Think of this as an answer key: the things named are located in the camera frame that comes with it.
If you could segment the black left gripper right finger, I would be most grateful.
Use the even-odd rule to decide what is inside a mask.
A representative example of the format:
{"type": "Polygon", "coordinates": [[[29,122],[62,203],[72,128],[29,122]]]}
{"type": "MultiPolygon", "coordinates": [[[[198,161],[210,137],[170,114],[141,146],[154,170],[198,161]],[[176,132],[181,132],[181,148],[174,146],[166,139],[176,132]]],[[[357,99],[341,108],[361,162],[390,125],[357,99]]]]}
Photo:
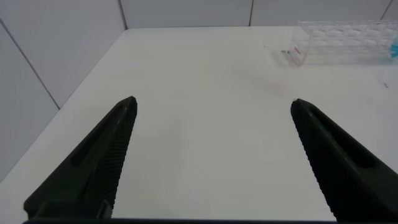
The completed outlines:
{"type": "Polygon", "coordinates": [[[336,220],[397,222],[397,173],[315,105],[296,99],[290,114],[336,220]]]}

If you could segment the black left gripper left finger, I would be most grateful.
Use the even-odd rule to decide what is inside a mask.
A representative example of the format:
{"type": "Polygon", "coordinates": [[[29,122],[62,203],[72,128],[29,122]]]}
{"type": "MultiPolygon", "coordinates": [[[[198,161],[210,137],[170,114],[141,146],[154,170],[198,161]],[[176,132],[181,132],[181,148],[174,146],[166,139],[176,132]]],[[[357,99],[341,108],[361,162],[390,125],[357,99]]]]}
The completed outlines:
{"type": "Polygon", "coordinates": [[[30,220],[111,218],[137,101],[117,103],[24,202],[30,220]]]}

